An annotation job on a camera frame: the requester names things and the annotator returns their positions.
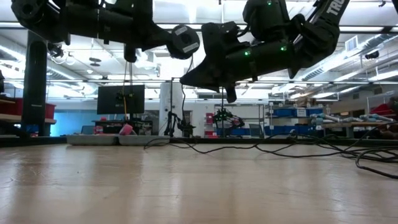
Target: ceiling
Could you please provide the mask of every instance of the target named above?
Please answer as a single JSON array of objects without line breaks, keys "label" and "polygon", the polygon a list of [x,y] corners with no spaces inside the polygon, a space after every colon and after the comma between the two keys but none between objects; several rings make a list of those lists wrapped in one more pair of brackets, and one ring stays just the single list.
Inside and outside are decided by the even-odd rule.
[{"label": "ceiling", "polygon": [[[0,0],[0,23],[5,22],[16,22],[10,5],[10,0]],[[235,21],[238,24],[244,24],[242,19],[242,10],[244,8],[245,0],[235,1],[222,1],[221,5],[218,4],[218,0],[154,0],[154,21],[159,24],[202,24],[206,22],[222,23],[227,21]],[[287,10],[290,18],[294,15],[301,13],[304,16],[308,16],[313,7],[314,1],[287,1]],[[341,19],[341,26],[395,26],[398,24],[398,15],[390,1],[383,7],[379,7],[380,1],[351,1],[348,5],[347,10],[343,18]],[[356,34],[341,34],[339,42],[336,48],[336,55],[345,50],[345,42],[353,38]],[[0,29],[0,36],[3,36],[12,42],[26,47],[27,45],[27,31],[24,29],[6,29],[6,26]],[[358,35],[358,42],[368,40],[374,37],[374,35],[361,34]],[[246,34],[240,38],[240,41],[252,41],[253,37],[251,34]],[[380,56],[377,60],[364,60],[363,55],[351,56],[345,63],[335,66],[328,71],[317,74],[317,77],[309,79],[309,81],[333,81],[334,79],[346,75],[348,73],[359,70],[360,68],[369,66],[376,63],[378,60],[384,60],[396,53],[397,47],[395,47],[396,40],[393,39],[390,42],[386,42],[378,46]],[[104,76],[108,76],[110,80],[122,80],[125,76],[126,61],[123,59],[123,44],[111,42],[109,45],[105,45],[102,40],[91,39],[87,37],[72,36],[71,45],[63,46],[65,55],[71,55],[71,57],[64,57],[61,59],[55,59],[52,63],[59,64],[65,71],[71,71],[77,75],[89,79],[98,80]],[[181,77],[190,65],[190,60],[177,60],[172,59],[168,55],[168,51],[165,47],[157,47],[151,49],[148,52],[150,56],[147,60],[150,63],[143,63],[142,65],[133,65],[132,74],[135,82],[142,83],[140,80],[170,80],[172,77]],[[101,59],[99,67],[90,65],[92,62],[89,60],[90,57]],[[203,46],[201,45],[197,53],[194,54],[193,65],[197,66],[205,57]],[[330,60],[333,55],[320,64],[324,64]],[[396,60],[391,60],[385,65],[380,65],[378,68],[395,66]],[[300,75],[309,73],[316,66],[303,69],[297,75],[296,80],[300,81]],[[368,74],[373,74],[375,68],[369,69]],[[363,72],[358,76],[350,77],[345,81],[357,80],[363,78]],[[287,71],[279,71],[270,74],[264,74],[260,77],[260,80],[268,81],[282,81],[289,80]],[[150,98],[158,98],[159,85],[158,83],[145,83],[148,87],[148,96]],[[286,86],[279,83],[257,83],[257,84],[246,84],[242,83],[238,85],[241,88],[242,94],[238,94],[239,97],[246,98],[258,98],[259,90],[262,90],[262,94],[268,94],[274,92],[276,95],[278,91],[273,91],[275,88],[281,88]],[[284,91],[291,95],[296,94],[296,85],[290,85],[288,88],[284,88]],[[312,84],[303,86],[304,91],[310,91],[313,87]],[[320,86],[317,85],[317,91],[325,91],[323,88],[330,88],[328,85]],[[194,91],[190,91],[192,98],[196,97]]]}]

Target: blue object on shelf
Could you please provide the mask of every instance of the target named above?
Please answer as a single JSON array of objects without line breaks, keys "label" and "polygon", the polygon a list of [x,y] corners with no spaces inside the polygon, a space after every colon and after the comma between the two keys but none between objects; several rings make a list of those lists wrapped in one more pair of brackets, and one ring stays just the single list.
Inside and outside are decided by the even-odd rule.
[{"label": "blue object on shelf", "polygon": [[294,110],[293,109],[275,109],[272,115],[278,116],[278,117],[293,116]]},{"label": "blue object on shelf", "polygon": [[[217,129],[217,135],[221,135],[221,128]],[[249,128],[236,128],[232,129],[231,135],[234,136],[244,136],[244,135],[250,135],[250,129]]]},{"label": "blue object on shelf", "polygon": [[264,133],[268,136],[281,133],[288,135],[292,128],[295,129],[295,126],[274,126],[274,130],[271,130],[269,126],[264,126]]},{"label": "blue object on shelf", "polygon": [[310,132],[311,126],[297,126],[299,134],[308,134]]},{"label": "blue object on shelf", "polygon": [[285,127],[284,131],[285,133],[290,133],[291,130],[294,130],[296,133],[299,131],[296,126],[284,126],[284,127]]},{"label": "blue object on shelf", "polygon": [[323,109],[307,109],[307,116],[311,116],[311,114],[322,114]]}]

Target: chair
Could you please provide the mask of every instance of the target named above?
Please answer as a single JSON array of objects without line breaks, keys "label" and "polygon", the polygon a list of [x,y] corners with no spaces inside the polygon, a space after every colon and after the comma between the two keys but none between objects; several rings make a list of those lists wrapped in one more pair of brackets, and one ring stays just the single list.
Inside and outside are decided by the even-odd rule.
[{"label": "chair", "polygon": [[82,126],[81,127],[82,134],[94,134],[94,126]]},{"label": "chair", "polygon": [[264,136],[262,128],[259,124],[249,124],[250,136],[253,138],[261,138]]}]

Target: computer monitor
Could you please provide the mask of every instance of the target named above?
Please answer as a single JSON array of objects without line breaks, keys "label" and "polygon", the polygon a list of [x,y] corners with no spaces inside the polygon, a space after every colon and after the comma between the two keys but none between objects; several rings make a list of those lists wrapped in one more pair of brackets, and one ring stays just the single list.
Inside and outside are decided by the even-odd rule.
[{"label": "computer monitor", "polygon": [[97,114],[137,114],[144,112],[145,86],[101,86],[98,88]]}]

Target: black cable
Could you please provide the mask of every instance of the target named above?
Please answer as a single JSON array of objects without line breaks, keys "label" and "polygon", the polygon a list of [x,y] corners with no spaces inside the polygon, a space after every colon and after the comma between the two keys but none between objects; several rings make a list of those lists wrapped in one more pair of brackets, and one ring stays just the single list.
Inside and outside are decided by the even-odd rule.
[{"label": "black cable", "polygon": [[[336,145],[331,144],[330,142],[327,141],[327,139],[336,138],[335,135],[327,135],[323,138],[318,138],[316,136],[309,136],[309,135],[305,135],[305,134],[294,134],[294,136],[301,136],[301,137],[305,137],[307,139],[312,139],[314,141],[304,141],[304,142],[303,141],[295,141],[294,143],[292,143],[288,146],[284,146],[284,147],[276,149],[274,151],[268,151],[265,149],[261,149],[259,147],[259,145],[262,144],[267,139],[271,139],[271,138],[274,138],[274,137],[280,136],[280,135],[287,135],[290,133],[280,133],[280,134],[271,135],[265,139],[261,139],[257,144],[255,144],[253,146],[249,146],[249,147],[223,146],[223,147],[219,147],[219,148],[212,149],[209,151],[200,151],[200,150],[196,149],[194,146],[192,146],[189,143],[187,143],[183,140],[180,140],[180,139],[173,139],[173,140],[187,145],[187,147],[181,147],[181,146],[177,146],[177,147],[191,148],[200,154],[208,154],[210,152],[215,152],[215,151],[219,151],[222,149],[253,149],[253,148],[255,148],[261,152],[273,154],[275,156],[282,156],[282,157],[289,157],[289,158],[325,157],[325,156],[342,155],[344,158],[347,158],[347,159],[355,159],[356,167],[359,169],[364,169],[364,170],[367,170],[367,171],[370,171],[370,172],[373,172],[373,173],[376,173],[379,175],[383,175],[385,177],[390,177],[392,179],[398,179],[398,175],[388,174],[388,173],[385,173],[385,172],[382,172],[382,171],[379,171],[379,170],[376,170],[376,169],[373,169],[370,167],[362,166],[359,164],[359,161],[361,159],[366,159],[369,161],[376,161],[376,162],[383,162],[383,163],[398,163],[398,154],[391,152],[394,150],[398,151],[398,146],[378,146],[378,147],[365,147],[365,148],[361,148],[361,149],[351,149],[352,147],[358,145],[358,143],[363,141],[363,139],[365,139],[366,136],[369,136],[374,130],[376,130],[380,127],[383,127],[383,126],[387,126],[390,124],[397,124],[397,123],[398,122],[391,122],[391,123],[385,123],[385,124],[376,126],[376,127],[372,128],[371,130],[369,130],[368,132],[366,132],[359,140],[357,140],[356,142],[354,142],[352,145],[348,146],[345,149],[341,149],[341,148],[337,147]],[[148,142],[146,144],[146,146],[144,146],[144,149],[147,149],[148,145],[151,142],[156,141],[156,140],[160,140],[160,139],[154,139],[154,140]],[[284,149],[287,149],[287,148],[292,147],[297,144],[316,145],[316,146],[322,147],[324,149],[333,150],[335,152],[326,153],[326,154],[310,154],[310,155],[298,155],[298,156],[297,155],[286,155],[286,154],[280,153],[280,151],[283,151]],[[166,145],[176,146],[174,144],[163,144],[163,146],[166,146]],[[384,153],[384,154],[388,154],[388,155],[390,155],[390,157],[383,156],[382,154],[380,154],[380,152]]]},{"label": "black cable", "polygon": [[[192,57],[191,57],[191,64],[189,65],[188,70],[187,70],[187,72],[186,72],[185,74],[188,74],[188,72],[189,72],[189,71],[191,70],[191,68],[192,68],[192,65],[193,65],[193,55],[192,55]],[[184,104],[185,104],[185,97],[186,97],[186,95],[185,95],[184,88],[183,88],[183,85],[182,85],[182,84],[181,84],[181,91],[182,91],[182,94],[184,95],[184,97],[183,97],[183,99],[182,99],[182,120],[185,121],[185,116],[184,116]]]}]

